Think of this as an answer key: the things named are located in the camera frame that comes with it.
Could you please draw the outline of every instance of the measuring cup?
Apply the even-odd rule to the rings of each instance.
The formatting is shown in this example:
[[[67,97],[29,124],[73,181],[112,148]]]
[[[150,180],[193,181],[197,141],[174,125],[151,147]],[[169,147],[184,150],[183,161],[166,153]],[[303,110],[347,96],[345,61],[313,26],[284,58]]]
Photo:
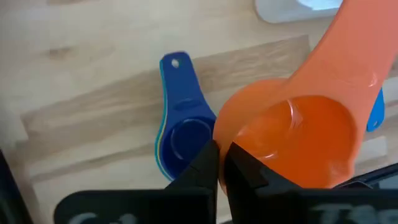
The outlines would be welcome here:
[[[396,0],[345,0],[288,80],[259,81],[232,96],[213,134],[221,149],[221,185],[233,141],[301,187],[329,188],[349,179],[397,53],[397,11]]]
[[[165,55],[160,72],[164,112],[155,140],[155,159],[163,175],[173,180],[211,139],[216,116],[200,90],[187,53]]]

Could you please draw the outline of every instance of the wooden surface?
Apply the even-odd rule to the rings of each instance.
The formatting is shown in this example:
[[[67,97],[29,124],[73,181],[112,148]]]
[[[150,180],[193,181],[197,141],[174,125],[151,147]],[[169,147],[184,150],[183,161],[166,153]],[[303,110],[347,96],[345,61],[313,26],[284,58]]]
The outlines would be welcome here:
[[[154,159],[164,54],[194,58],[217,113],[242,86],[291,75],[330,21],[268,24],[251,0],[0,0],[0,142],[36,223],[78,190],[168,184]],[[398,162],[397,69],[358,174]]]

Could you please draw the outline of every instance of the blue measuring cup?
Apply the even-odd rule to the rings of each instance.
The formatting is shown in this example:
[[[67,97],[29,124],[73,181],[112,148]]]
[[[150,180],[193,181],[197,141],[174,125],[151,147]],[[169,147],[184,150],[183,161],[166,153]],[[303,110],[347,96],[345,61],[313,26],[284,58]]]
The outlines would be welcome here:
[[[385,117],[384,96],[383,89],[380,89],[376,102],[373,105],[371,115],[369,116],[368,124],[366,125],[367,132],[375,131],[383,123]]]
[[[164,112],[155,141],[159,169],[173,180],[213,137],[215,114],[208,106],[185,52],[167,54],[160,61]]]

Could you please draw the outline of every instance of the blue handle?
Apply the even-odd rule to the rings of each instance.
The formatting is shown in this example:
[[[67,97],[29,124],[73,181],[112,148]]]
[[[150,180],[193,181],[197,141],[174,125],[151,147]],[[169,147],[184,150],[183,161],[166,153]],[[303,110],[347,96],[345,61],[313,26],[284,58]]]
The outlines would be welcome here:
[[[366,131],[372,132],[376,130],[384,121],[384,97],[383,97],[383,89],[380,90],[379,95],[376,98],[376,102],[374,103],[373,109],[371,111],[371,115],[368,120],[368,124],[366,125]]]

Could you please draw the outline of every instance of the orange measuring cup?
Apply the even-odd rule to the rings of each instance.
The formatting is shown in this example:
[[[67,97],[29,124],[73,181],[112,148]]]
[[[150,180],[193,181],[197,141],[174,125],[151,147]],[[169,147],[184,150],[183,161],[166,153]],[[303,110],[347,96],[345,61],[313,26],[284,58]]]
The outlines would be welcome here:
[[[232,142],[306,188],[353,175],[366,123],[398,50],[397,0],[345,0],[307,61],[287,80],[239,90],[213,138],[223,163]]]

